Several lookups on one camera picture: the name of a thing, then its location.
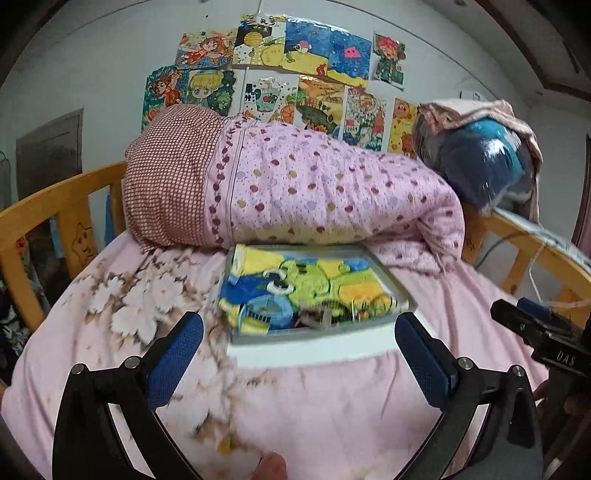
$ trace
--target wooden bed frame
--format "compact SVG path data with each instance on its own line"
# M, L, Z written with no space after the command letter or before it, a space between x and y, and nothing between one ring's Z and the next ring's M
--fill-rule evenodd
M33 293L17 250L17 240L41 222L55 215L64 256L71 278L80 273L97 255L90 221L88 195L109 187L115 234L125 230L121 180L125 162L80 174L37 192L0 212L0 269L15 304L27 326L35 331L45 315ZM489 218L479 216L471 207L464 207L466 236L462 258L473 264L487 232L500 237L514 235L507 241L518 248L517 256L501 288L514 294L527 268L540 249L539 239L528 235L518 225L493 213ZM591 299L591 276L558 250L544 247L537 257L564 284L560 301ZM591 307L562 310L573 323L584 326Z

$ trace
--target pink polka dot blanket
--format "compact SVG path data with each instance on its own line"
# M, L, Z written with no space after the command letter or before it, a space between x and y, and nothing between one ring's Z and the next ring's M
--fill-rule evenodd
M294 125L168 108L126 152L125 209L144 252L177 244L363 242L387 267L451 270L464 220L427 167Z

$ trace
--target transparent plastic wrap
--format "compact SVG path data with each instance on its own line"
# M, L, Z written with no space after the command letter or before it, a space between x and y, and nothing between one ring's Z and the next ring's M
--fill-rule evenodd
M461 201L482 213L499 204L519 211L531 198L535 173L528 147L494 120L478 120L436 135L419 114L413 143L425 165L441 174Z

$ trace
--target metal screw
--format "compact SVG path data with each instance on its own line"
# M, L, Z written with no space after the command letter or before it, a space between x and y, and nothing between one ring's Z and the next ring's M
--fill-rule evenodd
M139 357L138 356L130 356L127 360L125 360L125 368L135 368L139 365Z
M511 370L513 370L513 373L515 375L517 375L518 377L524 377L525 376L525 370L523 370L523 368L520 367L519 365L514 366Z
M463 368L464 370L470 370L474 366L474 362L465 356L458 358L457 364L460 365L460 368Z
M72 370L70 370L70 373L72 373L73 375L78 375L79 373L82 373L83 370L84 370L84 364L76 364L72 367Z

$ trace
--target poster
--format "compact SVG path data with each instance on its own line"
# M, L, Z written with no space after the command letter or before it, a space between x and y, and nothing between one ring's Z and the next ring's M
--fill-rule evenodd
M354 87L366 87L369 80L371 41L346 31L332 29L327 77Z
M374 35L374 52L379 56L375 69L376 80L402 87L404 73L402 60L406 59L406 45L383 35Z
M301 113L306 129L338 138L344 98L344 85L301 76L296 108Z
M330 33L330 27L324 24L289 18L281 66L292 72L325 76L331 49Z
M389 152L401 153L413 160L417 159L413 149L413 123L417 113L416 105L400 98L394 100L394 116L388 141Z
M178 44L175 65L179 69L210 69L232 62L236 30L226 33L184 33Z
M243 15L234 46L234 65L269 65L283 60L285 23L279 15Z
M159 112L177 103L184 103L187 97L189 72L176 66L154 70L146 80L142 130L154 120Z
M349 89L343 140L349 145L381 151L386 101L361 90Z
M262 122L281 121L292 124L296 109L297 83L281 82L275 77L247 79L244 114Z
M232 106L236 75L233 70L191 70L187 103L201 105L228 116Z

